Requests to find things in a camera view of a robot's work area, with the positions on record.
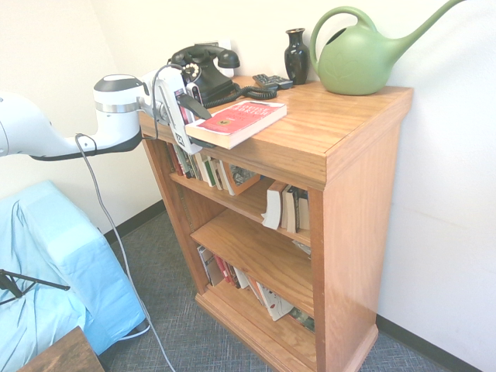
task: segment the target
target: blue covered chair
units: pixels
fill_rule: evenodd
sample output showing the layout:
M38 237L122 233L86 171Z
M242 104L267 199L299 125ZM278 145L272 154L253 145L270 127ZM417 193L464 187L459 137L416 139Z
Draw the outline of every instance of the blue covered chair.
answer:
M49 182L0 201L0 269L36 284L0 306L0 371L16 371L76 326L100 354L145 315L105 237ZM31 284L15 279L21 291ZM12 297L0 289L0 302Z

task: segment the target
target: black vase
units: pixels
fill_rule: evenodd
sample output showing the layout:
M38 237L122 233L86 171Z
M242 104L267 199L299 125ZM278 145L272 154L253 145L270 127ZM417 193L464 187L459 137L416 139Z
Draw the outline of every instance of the black vase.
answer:
M303 32L305 29L289 29L289 46L284 52L284 63L288 77L294 85L304 84L307 81L310 61L308 59L308 48L303 44Z

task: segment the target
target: bookshelf top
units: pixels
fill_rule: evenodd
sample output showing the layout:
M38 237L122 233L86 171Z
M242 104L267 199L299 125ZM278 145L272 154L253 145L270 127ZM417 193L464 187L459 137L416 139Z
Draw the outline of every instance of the bookshelf top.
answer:
M242 87L254 84L251 77L234 81ZM278 91L274 99L288 106L286 117L231 150L202 152L297 187L323 190L347 161L405 117L412 93L386 87L373 95L345 96L327 92L318 81L298 85ZM140 113L140 123L143 133L154 136L149 116ZM159 126L159 138L174 142L168 126Z

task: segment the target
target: baseboard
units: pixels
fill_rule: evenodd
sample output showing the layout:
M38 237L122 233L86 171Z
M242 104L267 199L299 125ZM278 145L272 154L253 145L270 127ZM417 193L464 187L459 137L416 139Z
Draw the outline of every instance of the baseboard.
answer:
M131 217L127 221L121 223L117 226L117 232L121 237L129 234L130 232L138 229L141 225L147 223L152 218L157 217L160 213L165 211L164 201L160 200L157 203L151 205L144 211L138 213L137 215ZM104 237L107 239L109 244L113 244L117 241L114 230L110 230Z
M160 213L165 212L165 210L164 202L158 201L144 211L117 226L117 231L120 236L125 236L138 229L141 225L150 221L154 217L157 217ZM105 234L105 238L110 244L117 241L115 233L112 230ZM392 339L414 350L416 353L419 353L432 362L440 365L442 368L445 368L451 372L482 372L476 367L464 362L460 358L457 358L453 354L440 349L438 346L431 344L429 341L418 337L417 335L407 331L380 315L377 315L376 321L380 332L388 335Z
M442 368L451 372L482 372L453 354L444 351L380 315L377 316L376 322L380 332L440 365Z

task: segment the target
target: carpet floor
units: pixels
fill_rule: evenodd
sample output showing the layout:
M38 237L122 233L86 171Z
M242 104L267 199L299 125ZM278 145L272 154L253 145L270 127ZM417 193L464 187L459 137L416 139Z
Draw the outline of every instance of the carpet floor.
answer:
M123 238L139 296L177 372L270 372L262 360L195 302L195 286L167 213ZM115 255L122 262L116 244ZM112 372L169 371L151 331L111 346L101 361ZM384 334L360 372L442 372Z

